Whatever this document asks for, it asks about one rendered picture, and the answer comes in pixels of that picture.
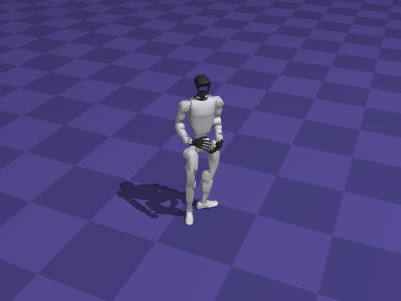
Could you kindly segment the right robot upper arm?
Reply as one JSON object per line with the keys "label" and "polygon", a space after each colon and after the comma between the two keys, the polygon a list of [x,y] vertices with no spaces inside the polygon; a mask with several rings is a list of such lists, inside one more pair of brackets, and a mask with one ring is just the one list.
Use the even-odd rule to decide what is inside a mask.
{"label": "right robot upper arm", "polygon": [[185,129],[185,123],[183,123],[182,121],[185,119],[186,112],[189,111],[190,106],[191,106],[190,100],[183,100],[178,105],[175,124],[179,125],[180,130]]}

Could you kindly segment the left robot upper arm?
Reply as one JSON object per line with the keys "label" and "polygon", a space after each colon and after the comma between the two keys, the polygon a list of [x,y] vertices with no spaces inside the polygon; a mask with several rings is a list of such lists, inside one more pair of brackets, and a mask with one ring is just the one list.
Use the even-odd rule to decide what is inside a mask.
{"label": "left robot upper arm", "polygon": [[215,114],[214,114],[214,123],[213,125],[220,125],[221,124],[221,113],[222,113],[222,106],[224,105],[223,100],[219,96],[214,96],[213,97],[215,102],[216,102],[216,109],[215,109]]}

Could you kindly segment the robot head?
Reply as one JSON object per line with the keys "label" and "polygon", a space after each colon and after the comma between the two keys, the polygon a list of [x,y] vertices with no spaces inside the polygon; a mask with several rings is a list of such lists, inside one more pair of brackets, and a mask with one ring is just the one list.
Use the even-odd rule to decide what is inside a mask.
{"label": "robot head", "polygon": [[[196,85],[198,94],[196,96],[194,96],[193,98],[196,98],[197,96],[200,98],[196,98],[197,100],[200,101],[205,101],[207,100],[207,97],[205,98],[205,96],[209,93],[210,90],[210,85],[211,85],[211,81],[209,80],[209,78],[205,75],[197,75],[194,79],[194,83]],[[207,91],[199,91],[200,87],[208,87]]]}

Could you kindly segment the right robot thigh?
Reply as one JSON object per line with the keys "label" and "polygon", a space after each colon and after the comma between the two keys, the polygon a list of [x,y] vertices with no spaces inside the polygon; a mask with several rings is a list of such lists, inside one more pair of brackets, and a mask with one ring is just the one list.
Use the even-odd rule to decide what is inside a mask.
{"label": "right robot thigh", "polygon": [[184,169],[186,170],[186,186],[195,189],[195,174],[198,170],[199,156],[196,146],[190,146],[183,151],[183,157],[187,159]]}

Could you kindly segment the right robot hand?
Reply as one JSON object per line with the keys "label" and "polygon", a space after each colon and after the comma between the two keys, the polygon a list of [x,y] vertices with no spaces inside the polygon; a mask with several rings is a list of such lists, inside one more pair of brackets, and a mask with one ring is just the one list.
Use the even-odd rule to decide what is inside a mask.
{"label": "right robot hand", "polygon": [[[203,137],[200,137],[200,138],[197,138],[197,139],[196,138],[191,138],[192,139],[192,144],[189,144],[189,145],[193,145],[193,146],[196,146],[196,147],[198,147],[200,149],[203,149],[205,151],[209,151],[208,149],[205,149],[203,147],[210,148],[210,147],[208,147],[206,145],[212,145],[212,144],[208,144],[208,143],[205,143],[205,142],[212,142],[212,141],[203,140],[204,138],[208,138],[208,136],[203,136]],[[206,145],[203,145],[203,144],[206,144]]]}

